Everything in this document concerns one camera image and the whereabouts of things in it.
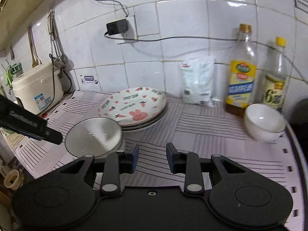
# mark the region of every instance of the white packet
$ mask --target white packet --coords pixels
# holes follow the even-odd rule
[[[188,58],[181,62],[184,102],[213,107],[214,63],[213,56]]]

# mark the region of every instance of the brown liquid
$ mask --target brown liquid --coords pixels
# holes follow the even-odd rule
[[[230,114],[244,117],[245,108],[236,107],[234,105],[230,105],[226,103],[226,111]]]

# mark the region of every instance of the plastic bottle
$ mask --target plastic bottle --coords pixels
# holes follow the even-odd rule
[[[226,111],[243,117],[251,103],[256,75],[255,45],[251,42],[251,25],[240,24],[240,37],[231,56],[231,72]]]
[[[286,39],[276,37],[277,52],[265,76],[263,103],[280,110],[284,97],[286,66],[284,48]]]

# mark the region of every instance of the bottle label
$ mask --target bottle label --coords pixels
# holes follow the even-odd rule
[[[249,105],[257,67],[246,61],[231,61],[231,74],[226,103],[240,108]]]
[[[282,104],[282,93],[284,86],[285,81],[266,75],[263,103],[271,106],[272,108],[279,108]]]

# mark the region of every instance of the black power adapter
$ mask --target black power adapter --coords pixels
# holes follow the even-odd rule
[[[108,35],[116,35],[128,31],[128,22],[126,19],[121,19],[106,24]]]

